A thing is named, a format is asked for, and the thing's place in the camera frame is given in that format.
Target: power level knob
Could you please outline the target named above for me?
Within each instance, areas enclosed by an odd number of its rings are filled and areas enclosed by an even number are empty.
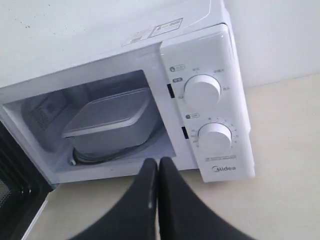
[[[197,112],[212,111],[219,102],[220,94],[219,82],[209,75],[193,76],[184,86],[184,100]]]
[[[198,132],[199,148],[211,154],[227,152],[232,143],[232,134],[229,128],[220,123],[208,123]]]

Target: container lid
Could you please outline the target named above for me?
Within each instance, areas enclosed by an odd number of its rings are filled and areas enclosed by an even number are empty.
[[[89,102],[64,128],[62,137],[130,126],[140,118],[151,98],[150,89],[141,88]]]

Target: microwave control panel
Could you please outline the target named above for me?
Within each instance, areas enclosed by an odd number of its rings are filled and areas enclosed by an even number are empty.
[[[234,49],[225,24],[166,40],[160,47],[172,100],[205,182],[255,175]]]

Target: white wall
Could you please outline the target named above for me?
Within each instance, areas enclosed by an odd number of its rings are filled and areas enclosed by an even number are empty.
[[[225,0],[245,86],[320,72],[320,0]]]

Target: label sticker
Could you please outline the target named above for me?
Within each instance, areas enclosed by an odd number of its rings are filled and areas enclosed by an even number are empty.
[[[167,23],[151,27],[142,31],[138,31],[135,34],[133,34],[131,37],[129,37],[122,46],[126,46],[129,44],[134,44],[136,42],[149,39],[161,34],[165,34],[174,30],[177,30],[180,28],[180,25],[182,23],[183,18],[179,18],[176,20],[169,21]]]

